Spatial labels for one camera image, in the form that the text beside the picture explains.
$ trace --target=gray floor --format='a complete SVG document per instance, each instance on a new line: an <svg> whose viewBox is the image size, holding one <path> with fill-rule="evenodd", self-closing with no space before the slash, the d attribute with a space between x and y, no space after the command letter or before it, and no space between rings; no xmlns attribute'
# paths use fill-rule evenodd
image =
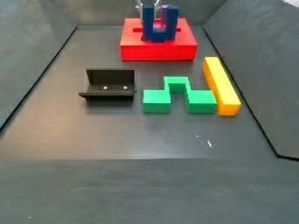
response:
<svg viewBox="0 0 299 224"><path fill-rule="evenodd" d="M0 221L296 224L299 166L287 160L0 163Z"/></svg>
<svg viewBox="0 0 299 224"><path fill-rule="evenodd" d="M207 89L204 56L215 56L200 27L195 61L123 62L121 28L79 28L60 56L1 133L0 157L92 158L273 158L245 104L236 117L188 115L183 96L172 96L172 113L143 113L144 88L159 88L163 76L191 77ZM79 97L88 86L87 68L135 69L132 107L100 107Z"/></svg>
<svg viewBox="0 0 299 224"><path fill-rule="evenodd" d="M164 75L207 87L201 28L193 62L123 62L120 33L77 29L1 132L1 223L296 224L299 166L275 157L245 105L231 118L187 115L175 95L169 115L141 112L140 90ZM87 67L136 70L132 107L87 105Z"/></svg>

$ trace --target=blue block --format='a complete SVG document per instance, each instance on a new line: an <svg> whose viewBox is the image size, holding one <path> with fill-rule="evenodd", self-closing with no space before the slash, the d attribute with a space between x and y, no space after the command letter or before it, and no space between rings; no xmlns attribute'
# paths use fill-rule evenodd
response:
<svg viewBox="0 0 299 224"><path fill-rule="evenodd" d="M143 5L143 40L152 40L155 21L155 7Z"/></svg>
<svg viewBox="0 0 299 224"><path fill-rule="evenodd" d="M167 38L165 30L153 30L152 35L153 43L163 43L165 41L165 38Z"/></svg>
<svg viewBox="0 0 299 224"><path fill-rule="evenodd" d="M177 17L179 17L179 7L168 6L168 8L167 8L167 24L165 24L167 40L175 40Z"/></svg>

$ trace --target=dark gray surface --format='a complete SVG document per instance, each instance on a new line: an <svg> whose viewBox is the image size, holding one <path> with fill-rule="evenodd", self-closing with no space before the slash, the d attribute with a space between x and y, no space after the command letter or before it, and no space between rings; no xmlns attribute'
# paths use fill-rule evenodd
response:
<svg viewBox="0 0 299 224"><path fill-rule="evenodd" d="M123 25L124 18L137 18L136 0L52 0L79 25ZM179 1L165 0L163 4L180 6L180 17L191 25L203 25L227 0ZM152 4L155 0L141 1Z"/></svg>
<svg viewBox="0 0 299 224"><path fill-rule="evenodd" d="M0 0L0 128L75 28L52 2Z"/></svg>
<svg viewBox="0 0 299 224"><path fill-rule="evenodd" d="M201 28L192 30L195 61L123 62L121 27L80 27L1 133L0 158L273 158L245 105L236 117L188 115L173 94L169 115L143 113L141 92L157 89L165 75L188 76L193 88L207 89L201 62L216 53ZM88 67L135 69L131 107L100 107L79 97Z"/></svg>
<svg viewBox="0 0 299 224"><path fill-rule="evenodd" d="M0 221L296 224L297 173L277 159L0 162Z"/></svg>
<svg viewBox="0 0 299 224"><path fill-rule="evenodd" d="M204 30L280 156L299 158L299 10L228 0Z"/></svg>

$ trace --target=black bracket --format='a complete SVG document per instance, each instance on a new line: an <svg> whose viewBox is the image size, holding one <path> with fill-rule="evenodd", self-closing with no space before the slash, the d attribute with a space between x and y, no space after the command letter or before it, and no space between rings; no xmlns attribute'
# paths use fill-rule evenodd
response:
<svg viewBox="0 0 299 224"><path fill-rule="evenodd" d="M135 70L131 69L87 69L88 90L79 93L87 100L133 100Z"/></svg>

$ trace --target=scratch mark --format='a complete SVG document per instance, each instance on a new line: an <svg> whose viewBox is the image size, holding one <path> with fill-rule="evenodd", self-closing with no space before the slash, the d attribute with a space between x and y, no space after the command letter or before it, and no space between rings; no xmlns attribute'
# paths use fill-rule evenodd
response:
<svg viewBox="0 0 299 224"><path fill-rule="evenodd" d="M209 145L209 147L212 148L212 145L211 145L211 141L208 140L208 145Z"/></svg>

